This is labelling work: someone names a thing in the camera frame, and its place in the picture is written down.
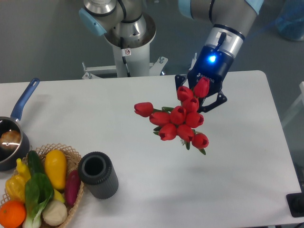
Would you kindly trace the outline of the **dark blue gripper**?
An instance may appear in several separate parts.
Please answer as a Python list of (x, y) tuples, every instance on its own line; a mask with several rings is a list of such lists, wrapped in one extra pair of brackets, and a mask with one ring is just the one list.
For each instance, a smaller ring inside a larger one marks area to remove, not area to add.
[[(209, 92), (207, 97), (217, 93), (217, 98), (209, 105), (204, 105), (206, 98), (199, 98), (198, 113), (207, 113), (228, 100), (221, 89), (224, 78), (233, 61), (233, 57), (220, 50), (216, 50), (209, 46), (204, 46), (202, 48), (192, 70), (187, 74), (189, 87), (193, 88), (200, 78), (206, 77), (209, 80)], [(187, 87), (183, 85), (185, 82), (185, 76), (175, 76), (177, 99), (181, 102), (184, 102), (188, 98)]]

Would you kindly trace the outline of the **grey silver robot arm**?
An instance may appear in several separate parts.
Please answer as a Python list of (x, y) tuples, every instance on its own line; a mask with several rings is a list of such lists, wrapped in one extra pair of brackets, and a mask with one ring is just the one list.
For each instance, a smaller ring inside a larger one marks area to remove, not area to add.
[[(149, 76), (150, 43), (155, 37), (153, 19), (140, 0), (85, 0), (79, 17), (89, 31), (104, 36), (112, 45), (118, 77)], [(204, 105), (208, 112), (226, 102), (222, 84), (263, 2), (261, 0), (180, 0), (180, 13), (190, 19), (208, 19), (213, 27), (198, 58), (186, 76), (175, 77), (177, 87), (188, 82), (193, 88), (202, 77), (210, 82), (208, 96), (215, 102)]]

